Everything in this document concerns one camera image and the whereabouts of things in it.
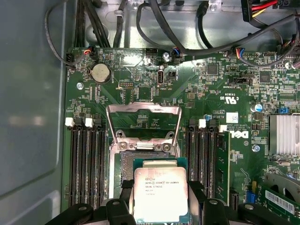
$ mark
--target metal retention bracket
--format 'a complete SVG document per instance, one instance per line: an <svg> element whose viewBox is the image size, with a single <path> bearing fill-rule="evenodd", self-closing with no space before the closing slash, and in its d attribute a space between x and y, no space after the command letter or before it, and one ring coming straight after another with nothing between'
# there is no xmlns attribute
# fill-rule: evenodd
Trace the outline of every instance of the metal retention bracket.
<svg viewBox="0 0 300 225"><path fill-rule="evenodd" d="M168 113L178 116L178 121L175 129L169 131L165 138L152 138L150 140L140 140L138 137L126 137L122 130L116 131L113 126L111 113L128 112L135 113L138 110L149 110L152 113ZM114 163L115 154L121 151L137 151L148 150L154 152L169 152L176 158L181 155L180 147L177 142L179 124L182 110L179 106L161 106L154 103L136 102L129 105L109 105L106 108L108 123L113 136L113 142L109 147L109 198L113 198L114 194Z"/></svg>
<svg viewBox="0 0 300 225"><path fill-rule="evenodd" d="M115 135L116 133L113 126L111 113L117 113L117 112L136 113L139 110L149 110L152 113L168 113L168 114L178 115L175 135L174 137L172 137L172 145L174 146L175 140L177 139L177 135L178 135L182 109L179 106L161 106L159 104L154 104L149 102L134 102L128 105L109 105L106 107L106 115L113 136L114 144L118 143L118 139Z"/></svg>

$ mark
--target green circuit board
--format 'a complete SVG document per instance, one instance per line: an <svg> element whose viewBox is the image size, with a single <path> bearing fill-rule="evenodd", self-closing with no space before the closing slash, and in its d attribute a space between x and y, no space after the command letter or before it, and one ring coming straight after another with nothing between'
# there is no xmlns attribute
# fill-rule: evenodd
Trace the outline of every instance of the green circuit board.
<svg viewBox="0 0 300 225"><path fill-rule="evenodd" d="M74 48L70 53L77 58L84 50ZM90 69L95 62L89 56L83 58L75 68L67 70L65 117L97 119L101 125L95 132L98 139L102 140L102 152L87 151L81 156L74 155L72 149L76 140L70 128L65 128L62 210L78 202L93 202L96 208L103 199L109 197L108 147L113 136L105 109L111 104L151 102L162 106L179 106L182 109L178 132L181 157L187 157L187 129L191 122L206 119L218 127L225 125L227 131L223 131L223 134L228 146L222 150L222 167L228 165L229 171L222 169L221 176L228 180L230 190L239 193L239 203L247 200L247 191L252 190L252 182L262 181L265 173L300 173L297 156L292 159L289 156L290 165L279 165L272 160L274 154L269 152L269 115L300 112L299 70L287 67L292 58L272 68L256 68L242 64L236 56L228 56L227 52L215 53L204 59L182 55L174 59L170 52L169 61L162 58L163 53L149 49L98 49L99 63L106 64L112 73L111 79L105 84L97 84L91 78ZM276 54L246 52L244 58L263 64L272 62ZM159 66L163 67L164 77L158 83ZM82 83L83 89L79 90L77 83ZM262 112L253 112L256 104L263 106ZM177 119L174 115L148 111L112 115L116 130L122 129L126 136L140 138L165 136L168 131L174 131ZM253 151L254 145L258 145L260 151ZM96 159L90 162L89 154L101 154L102 161ZM122 173L126 171L122 168L122 159L133 157L130 154L120 154L115 158L115 197L120 194L122 177L125 176ZM81 160L77 159L77 165L74 165L76 157L81 157ZM155 156L150 154L149 158L152 157L170 156L162 152ZM196 179L193 170L190 170L190 179ZM91 191L91 186L96 183L99 184L94 186L97 190ZM223 188L220 180L217 183L217 189ZM81 191L81 196L74 197L74 190L79 187L84 191ZM229 203L227 196L218 195L219 198L222 196Z"/></svg>

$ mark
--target yellow cable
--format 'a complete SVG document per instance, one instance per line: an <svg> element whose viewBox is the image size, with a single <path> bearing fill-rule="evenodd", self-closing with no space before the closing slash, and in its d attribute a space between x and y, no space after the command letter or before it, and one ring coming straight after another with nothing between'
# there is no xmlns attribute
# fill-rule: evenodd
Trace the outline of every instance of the yellow cable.
<svg viewBox="0 0 300 225"><path fill-rule="evenodd" d="M258 16L260 13L262 13L264 10L266 10L267 8L264 8L264 9L262 9L261 11L258 11L257 13L254 13L253 15L252 15L252 17L256 17L256 16Z"/></svg>

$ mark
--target white label sticker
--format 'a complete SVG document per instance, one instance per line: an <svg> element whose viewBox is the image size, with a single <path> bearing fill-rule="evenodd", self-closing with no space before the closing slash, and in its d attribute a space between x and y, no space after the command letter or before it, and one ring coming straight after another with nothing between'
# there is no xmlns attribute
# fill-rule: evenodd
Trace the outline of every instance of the white label sticker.
<svg viewBox="0 0 300 225"><path fill-rule="evenodd" d="M227 112L226 113L226 123L239 123L239 113L238 112Z"/></svg>
<svg viewBox="0 0 300 225"><path fill-rule="evenodd" d="M283 200L282 198L277 197L276 195L272 194L269 191L266 191L266 198L269 199L271 202L275 203L276 205L280 206L284 210L295 215L294 205L288 203L287 201Z"/></svg>

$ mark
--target usb port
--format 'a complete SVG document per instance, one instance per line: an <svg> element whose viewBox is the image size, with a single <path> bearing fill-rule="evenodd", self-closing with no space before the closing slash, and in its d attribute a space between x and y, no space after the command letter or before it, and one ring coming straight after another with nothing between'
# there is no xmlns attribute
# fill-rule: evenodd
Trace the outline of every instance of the usb port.
<svg viewBox="0 0 300 225"><path fill-rule="evenodd" d="M162 70L159 70L157 73L157 83L164 83L164 72Z"/></svg>

